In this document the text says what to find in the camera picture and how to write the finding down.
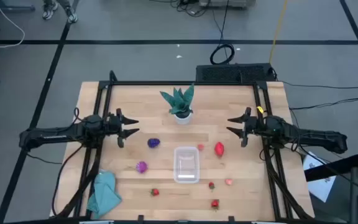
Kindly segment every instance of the gray floor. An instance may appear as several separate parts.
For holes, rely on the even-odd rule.
[[[9,14],[26,31],[26,40],[58,40],[65,15],[58,10],[50,21],[35,12]],[[358,26],[358,0],[347,0]],[[271,40],[282,0],[257,0],[248,11],[229,11],[226,39]],[[199,18],[176,12],[169,4],[146,0],[81,0],[79,21],[69,40],[219,39],[211,11]],[[219,24],[224,12],[216,10]],[[0,40],[16,40],[20,32],[0,15]],[[299,0],[288,3],[280,40],[356,40],[337,0]],[[65,45],[39,121],[39,127],[66,125],[83,81],[108,78],[113,69],[120,80],[194,80],[195,67],[209,64],[216,45]],[[235,45],[236,63],[267,62],[269,45]],[[18,135],[28,128],[57,45],[21,45],[0,50],[0,204],[19,155]],[[358,85],[358,45],[278,45],[272,65],[280,80],[301,84]],[[308,106],[358,96],[358,90],[327,90],[286,86],[291,107]],[[297,111],[302,128],[340,131],[349,150],[358,153],[358,102]],[[35,156],[61,161],[65,145],[43,146]],[[339,159],[323,149],[312,149],[330,161]],[[27,159],[6,222],[47,218],[59,166]],[[327,203],[313,199],[317,214],[347,219],[349,185],[338,178]]]

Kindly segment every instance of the small red fruit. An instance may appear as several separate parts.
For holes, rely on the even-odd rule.
[[[232,185],[233,184],[233,180],[232,179],[226,179],[226,180],[224,180],[225,181],[225,183],[227,184],[227,185]]]
[[[158,189],[152,189],[151,194],[152,194],[153,196],[157,196],[157,195],[160,194],[160,192],[158,191]]]
[[[213,182],[210,182],[210,183],[208,184],[208,187],[209,187],[209,189],[213,190],[213,189],[215,188],[215,185],[214,185]]]
[[[224,146],[221,142],[218,142],[216,143],[215,145],[215,154],[218,156],[218,157],[222,157],[223,156],[223,153],[224,153]]]
[[[213,208],[215,210],[219,209],[219,200],[218,199],[215,199],[215,200],[212,201],[211,208]]]
[[[197,145],[197,149],[198,149],[199,151],[204,150],[204,145],[203,145],[203,144],[198,144],[198,145]]]

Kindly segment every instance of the potted plant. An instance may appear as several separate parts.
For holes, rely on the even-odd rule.
[[[191,101],[194,96],[194,83],[182,93],[181,88],[177,90],[173,88],[173,96],[168,93],[160,91],[162,97],[171,105],[172,109],[169,110],[169,113],[175,116],[175,119],[178,124],[188,124],[193,114],[191,110]]]

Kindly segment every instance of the purple toy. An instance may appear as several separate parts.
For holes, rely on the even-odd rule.
[[[147,141],[147,145],[148,145],[150,148],[157,147],[159,144],[160,144],[160,140],[159,140],[159,139],[149,139],[149,140]]]
[[[143,174],[147,170],[147,164],[143,161],[140,161],[136,164],[136,170]]]

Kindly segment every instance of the teal cloth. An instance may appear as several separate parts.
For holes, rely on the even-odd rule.
[[[116,178],[111,172],[101,171],[93,186],[94,193],[89,198],[87,209],[93,212],[93,219],[99,219],[119,205],[122,199],[115,193]]]

